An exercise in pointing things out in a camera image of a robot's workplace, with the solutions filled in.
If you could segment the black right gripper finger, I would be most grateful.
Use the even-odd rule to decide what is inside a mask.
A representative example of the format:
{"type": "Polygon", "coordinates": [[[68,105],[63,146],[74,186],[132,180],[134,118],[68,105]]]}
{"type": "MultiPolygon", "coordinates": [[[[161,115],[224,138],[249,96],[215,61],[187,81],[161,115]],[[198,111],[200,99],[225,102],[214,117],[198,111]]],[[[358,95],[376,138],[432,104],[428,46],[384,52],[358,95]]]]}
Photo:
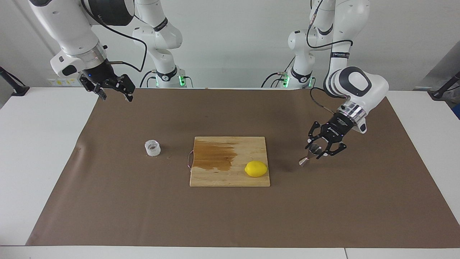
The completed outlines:
{"type": "Polygon", "coordinates": [[[115,90],[122,93],[128,102],[133,101],[135,85],[128,75],[121,75],[116,78],[115,90]]]}
{"type": "Polygon", "coordinates": [[[99,98],[102,100],[102,101],[105,101],[106,98],[107,98],[107,95],[104,91],[103,88],[100,87],[99,84],[93,84],[93,82],[91,82],[88,78],[86,77],[80,77],[79,78],[79,82],[82,84],[82,86],[84,87],[84,89],[87,91],[87,92],[92,92],[96,95],[99,96],[99,98]]]}

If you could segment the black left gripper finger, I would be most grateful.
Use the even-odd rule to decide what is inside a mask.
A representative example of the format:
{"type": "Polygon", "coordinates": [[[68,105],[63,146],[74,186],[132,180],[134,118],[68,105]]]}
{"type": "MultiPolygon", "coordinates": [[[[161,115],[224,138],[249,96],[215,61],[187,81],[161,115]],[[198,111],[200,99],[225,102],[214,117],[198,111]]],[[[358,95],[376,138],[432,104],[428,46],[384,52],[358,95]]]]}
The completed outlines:
{"type": "Polygon", "coordinates": [[[327,146],[322,152],[316,156],[316,159],[320,159],[322,157],[327,157],[327,156],[335,156],[336,154],[340,153],[341,151],[345,150],[347,148],[347,145],[344,144],[343,142],[328,142],[327,146]],[[337,149],[332,150],[332,146],[338,144],[337,149]]]}
{"type": "Polygon", "coordinates": [[[314,135],[314,131],[317,128],[321,129],[321,124],[319,122],[314,122],[308,132],[307,145],[305,146],[306,150],[308,150],[316,140],[322,137],[321,132],[319,134],[314,135]]]}

